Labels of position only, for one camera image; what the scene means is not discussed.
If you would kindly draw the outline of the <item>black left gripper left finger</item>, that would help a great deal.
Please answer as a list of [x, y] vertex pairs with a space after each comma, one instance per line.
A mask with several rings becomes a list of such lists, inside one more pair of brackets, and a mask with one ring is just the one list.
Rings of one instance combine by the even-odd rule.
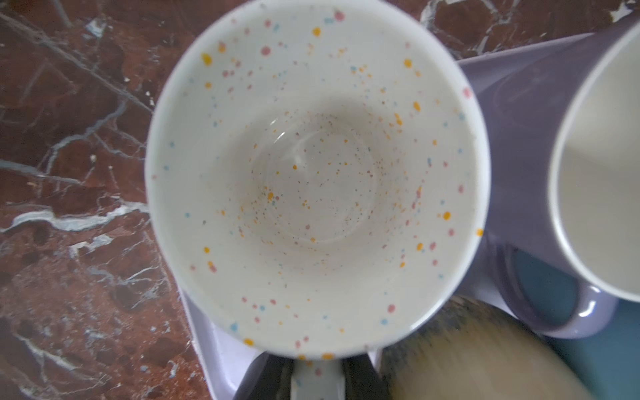
[[251, 362], [234, 400], [290, 400], [293, 360], [261, 353]]

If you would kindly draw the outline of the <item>purple mug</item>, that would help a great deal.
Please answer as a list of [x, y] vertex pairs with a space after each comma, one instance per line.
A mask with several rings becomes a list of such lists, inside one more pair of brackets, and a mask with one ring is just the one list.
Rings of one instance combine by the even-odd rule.
[[[639, 299], [638, 15], [475, 93], [492, 158], [483, 266], [532, 330], [562, 339], [599, 333], [620, 300]], [[573, 277], [576, 301], [564, 322], [527, 299], [518, 252]]]

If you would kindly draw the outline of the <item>white speckled mug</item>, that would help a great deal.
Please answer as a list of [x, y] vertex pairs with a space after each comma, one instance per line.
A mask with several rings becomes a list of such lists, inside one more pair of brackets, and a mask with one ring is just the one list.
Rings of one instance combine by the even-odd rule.
[[343, 399], [343, 362], [453, 295], [478, 249], [488, 136], [435, 36], [385, 1], [250, 1], [166, 81], [150, 219], [218, 327], [288, 358], [287, 399]]

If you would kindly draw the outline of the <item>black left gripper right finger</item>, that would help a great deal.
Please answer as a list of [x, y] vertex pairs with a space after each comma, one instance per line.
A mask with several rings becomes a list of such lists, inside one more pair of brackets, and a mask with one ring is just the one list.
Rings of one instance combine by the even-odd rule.
[[346, 400], [389, 400], [388, 389], [365, 354], [343, 360]]

